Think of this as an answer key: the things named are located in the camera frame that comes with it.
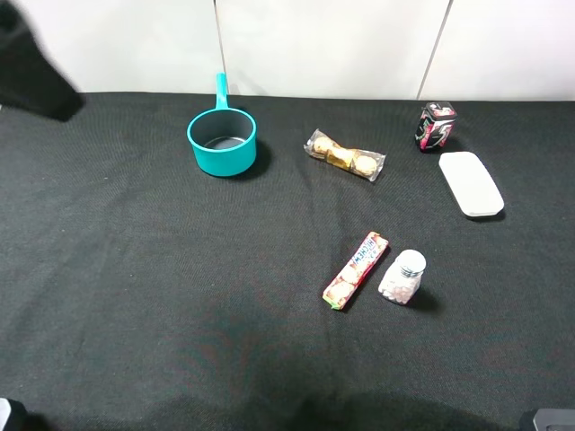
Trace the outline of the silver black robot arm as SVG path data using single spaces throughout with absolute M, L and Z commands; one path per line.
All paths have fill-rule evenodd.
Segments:
M 84 98 L 40 51 L 28 23 L 1 3 L 1 105 L 58 121 L 70 120 Z

